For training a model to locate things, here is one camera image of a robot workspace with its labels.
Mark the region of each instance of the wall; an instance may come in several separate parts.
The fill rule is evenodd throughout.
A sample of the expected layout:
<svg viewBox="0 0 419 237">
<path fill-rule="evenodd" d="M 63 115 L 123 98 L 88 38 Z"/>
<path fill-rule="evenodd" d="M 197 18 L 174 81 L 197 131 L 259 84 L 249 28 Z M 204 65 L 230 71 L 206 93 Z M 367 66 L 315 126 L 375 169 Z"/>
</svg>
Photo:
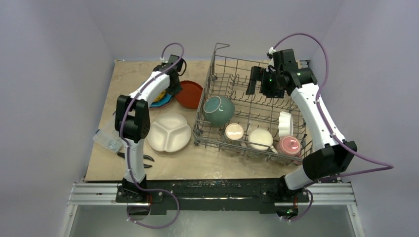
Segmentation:
<svg viewBox="0 0 419 237">
<path fill-rule="evenodd" d="M 82 0 L 0 0 L 0 230 L 57 236 L 112 57 Z"/>
<path fill-rule="evenodd" d="M 173 41 L 185 46 L 186 59 L 209 59 L 216 42 L 229 43 L 227 56 L 265 58 L 269 47 L 295 32 L 322 39 L 343 0 L 86 0 L 103 37 L 117 59 L 158 60 Z M 315 42 L 304 37 L 296 57 L 311 58 Z M 173 47 L 168 53 L 179 53 Z"/>
<path fill-rule="evenodd" d="M 346 1 L 322 41 L 330 58 L 322 94 L 336 124 L 361 153 L 395 164 L 351 178 L 367 236 L 419 231 L 418 12 L 418 1 Z M 311 67 L 323 78 L 321 50 Z M 348 170 L 373 166 L 356 159 Z"/>
</svg>

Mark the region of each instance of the clear plastic container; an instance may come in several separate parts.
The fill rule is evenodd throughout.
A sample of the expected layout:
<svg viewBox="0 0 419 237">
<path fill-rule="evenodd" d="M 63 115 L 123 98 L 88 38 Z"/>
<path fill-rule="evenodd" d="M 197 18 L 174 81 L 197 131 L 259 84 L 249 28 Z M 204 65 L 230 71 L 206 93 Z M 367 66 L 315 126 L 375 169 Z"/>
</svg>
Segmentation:
<svg viewBox="0 0 419 237">
<path fill-rule="evenodd" d="M 115 130 L 115 113 L 112 114 L 112 117 L 101 129 L 96 131 L 93 140 L 114 153 L 117 153 L 122 148 L 122 140 L 118 131 Z"/>
</svg>

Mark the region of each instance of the green bowl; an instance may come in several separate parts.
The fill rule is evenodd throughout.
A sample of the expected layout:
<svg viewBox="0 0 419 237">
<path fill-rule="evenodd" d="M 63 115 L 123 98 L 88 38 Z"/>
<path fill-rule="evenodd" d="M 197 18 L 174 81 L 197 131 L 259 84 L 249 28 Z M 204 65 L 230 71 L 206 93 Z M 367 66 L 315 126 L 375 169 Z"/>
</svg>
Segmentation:
<svg viewBox="0 0 419 237">
<path fill-rule="evenodd" d="M 234 104 L 225 96 L 212 96 L 204 103 L 204 117 L 211 126 L 222 127 L 234 115 Z"/>
</svg>

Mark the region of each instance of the red bowl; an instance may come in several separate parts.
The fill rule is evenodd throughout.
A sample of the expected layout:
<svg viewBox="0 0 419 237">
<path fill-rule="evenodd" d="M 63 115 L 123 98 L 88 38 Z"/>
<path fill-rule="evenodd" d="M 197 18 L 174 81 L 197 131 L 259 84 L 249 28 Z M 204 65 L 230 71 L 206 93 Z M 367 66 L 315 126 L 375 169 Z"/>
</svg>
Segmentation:
<svg viewBox="0 0 419 237">
<path fill-rule="evenodd" d="M 203 90 L 202 86 L 190 80 L 181 81 L 180 86 L 182 90 L 174 96 L 176 100 L 183 107 L 197 109 Z"/>
</svg>

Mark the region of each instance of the dish rack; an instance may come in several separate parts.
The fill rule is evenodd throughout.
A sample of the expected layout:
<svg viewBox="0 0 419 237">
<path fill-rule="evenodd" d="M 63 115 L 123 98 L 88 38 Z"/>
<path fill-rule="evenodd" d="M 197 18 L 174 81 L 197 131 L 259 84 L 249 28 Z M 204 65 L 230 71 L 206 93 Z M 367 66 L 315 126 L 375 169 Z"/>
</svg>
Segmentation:
<svg viewBox="0 0 419 237">
<path fill-rule="evenodd" d="M 292 162 L 300 163 L 303 158 L 312 152 L 312 142 L 298 106 L 287 94 L 283 99 L 266 98 L 259 93 L 259 82 L 256 85 L 255 94 L 246 95 L 251 67 L 266 67 L 268 61 L 256 62 L 217 55 L 217 50 L 229 46 L 229 44 L 224 43 L 215 45 L 193 127 L 192 133 L 195 138 L 195 145 L 204 145 L 205 148 L 215 147 L 219 151 L 225 150 L 238 156 L 266 161 L 276 160 L 286 165 Z M 208 98 L 215 95 L 226 96 L 235 105 L 233 117 L 223 127 L 211 126 L 210 122 L 206 121 L 204 117 L 203 105 Z M 301 142 L 301 157 L 276 154 L 269 149 L 266 151 L 256 150 L 249 146 L 248 136 L 256 128 L 268 130 L 274 138 L 274 146 L 279 142 L 278 118 L 281 111 L 288 112 L 293 116 L 293 136 Z M 243 127 L 245 131 L 243 142 L 246 143 L 247 147 L 225 142 L 224 131 L 230 123 L 238 123 Z"/>
</svg>

